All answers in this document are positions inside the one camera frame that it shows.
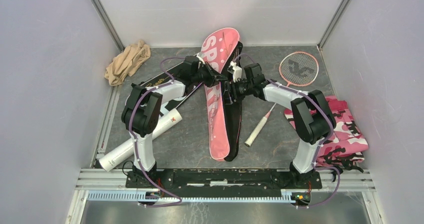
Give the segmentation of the pink sport racket bag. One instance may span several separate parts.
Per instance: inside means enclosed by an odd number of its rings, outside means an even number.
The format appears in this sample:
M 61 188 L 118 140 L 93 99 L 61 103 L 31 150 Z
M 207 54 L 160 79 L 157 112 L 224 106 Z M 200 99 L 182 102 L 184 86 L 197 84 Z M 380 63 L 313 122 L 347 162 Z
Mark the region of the pink sport racket bag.
M 232 27 L 211 33 L 202 43 L 200 56 L 219 74 L 232 78 L 227 69 L 243 45 Z M 239 149 L 241 104 L 225 105 L 221 83 L 205 87 L 209 153 L 218 162 L 232 162 Z

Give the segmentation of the pink frame racket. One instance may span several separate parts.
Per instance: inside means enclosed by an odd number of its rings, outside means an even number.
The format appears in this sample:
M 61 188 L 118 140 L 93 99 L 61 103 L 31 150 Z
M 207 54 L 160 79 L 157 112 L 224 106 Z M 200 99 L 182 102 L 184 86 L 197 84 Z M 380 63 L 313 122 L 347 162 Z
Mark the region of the pink frame racket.
M 282 59 L 278 66 L 280 77 L 286 87 L 306 87 L 312 84 L 319 73 L 319 62 L 310 53 L 295 51 Z M 244 144 L 249 148 L 267 123 L 271 112 L 277 104 L 274 103 L 269 111 L 261 118 Z

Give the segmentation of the white shuttlecock tube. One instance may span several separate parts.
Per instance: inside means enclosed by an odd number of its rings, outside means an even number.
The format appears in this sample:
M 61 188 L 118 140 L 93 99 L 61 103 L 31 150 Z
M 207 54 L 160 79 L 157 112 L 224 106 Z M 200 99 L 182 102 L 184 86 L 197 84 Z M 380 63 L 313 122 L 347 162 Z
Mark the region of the white shuttlecock tube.
M 182 116 L 178 110 L 175 108 L 172 109 L 163 117 L 159 118 L 157 126 L 151 134 L 141 137 L 136 133 L 135 136 L 100 158 L 99 164 L 108 172 L 123 163 L 131 155 L 134 155 L 136 167 L 138 169 L 143 167 L 146 172 L 150 171 L 156 164 L 153 154 L 153 140 L 178 124 L 181 120 Z

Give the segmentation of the black sport racket bag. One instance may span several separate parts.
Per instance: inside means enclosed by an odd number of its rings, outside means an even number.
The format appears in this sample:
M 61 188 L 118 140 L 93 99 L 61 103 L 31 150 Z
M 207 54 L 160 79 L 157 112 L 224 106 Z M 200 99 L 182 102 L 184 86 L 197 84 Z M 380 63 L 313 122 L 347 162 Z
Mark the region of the black sport racket bag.
M 175 79 L 183 73 L 190 71 L 191 64 L 184 63 L 183 61 L 172 68 L 168 69 L 167 72 L 169 75 L 172 75 Z M 164 83 L 167 83 L 171 80 L 171 77 L 166 73 L 161 73 L 155 77 L 150 78 L 147 81 L 142 81 L 139 84 L 132 83 L 131 86 L 135 87 L 140 86 L 141 88 L 151 88 Z M 163 117 L 170 113 L 171 111 L 179 111 L 179 108 L 188 100 L 188 98 L 201 86 L 200 82 L 194 82 L 187 87 L 187 92 L 184 96 L 175 98 L 168 102 L 164 102 L 160 108 L 160 116 Z

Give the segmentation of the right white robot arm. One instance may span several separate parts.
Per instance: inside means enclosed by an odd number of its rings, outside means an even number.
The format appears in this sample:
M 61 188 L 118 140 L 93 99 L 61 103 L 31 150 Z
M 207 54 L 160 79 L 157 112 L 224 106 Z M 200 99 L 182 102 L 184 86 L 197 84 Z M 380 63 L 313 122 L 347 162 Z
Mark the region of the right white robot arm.
M 318 89 L 301 91 L 267 79 L 258 63 L 244 67 L 244 73 L 244 79 L 223 83 L 224 102 L 232 104 L 253 95 L 292 112 L 299 145 L 288 180 L 293 187 L 302 188 L 309 182 L 308 172 L 315 166 L 319 146 L 333 135 L 336 127 L 323 92 Z

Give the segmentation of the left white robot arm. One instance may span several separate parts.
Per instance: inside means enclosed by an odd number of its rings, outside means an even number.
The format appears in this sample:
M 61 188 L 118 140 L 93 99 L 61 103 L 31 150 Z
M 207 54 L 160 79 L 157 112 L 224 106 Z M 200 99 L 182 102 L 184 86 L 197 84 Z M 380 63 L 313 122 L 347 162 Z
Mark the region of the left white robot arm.
M 156 166 L 153 131 L 159 122 L 162 104 L 186 95 L 191 86 L 214 87 L 228 81 L 228 77 L 213 69 L 210 63 L 193 55 L 185 57 L 178 72 L 167 76 L 168 81 L 156 86 L 133 84 L 121 115 L 133 142 L 134 166 L 141 171 L 137 180 L 145 188 L 157 182 L 157 174 L 152 171 Z

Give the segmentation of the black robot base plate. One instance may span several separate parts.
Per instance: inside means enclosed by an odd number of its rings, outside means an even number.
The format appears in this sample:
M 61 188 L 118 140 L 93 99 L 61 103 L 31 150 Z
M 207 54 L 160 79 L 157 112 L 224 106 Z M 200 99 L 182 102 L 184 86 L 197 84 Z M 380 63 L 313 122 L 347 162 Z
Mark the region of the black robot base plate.
M 134 168 L 126 173 L 126 188 L 152 189 L 172 198 L 270 198 L 282 190 L 318 190 L 323 187 L 316 171 L 297 175 L 288 169 L 165 168 L 148 173 Z

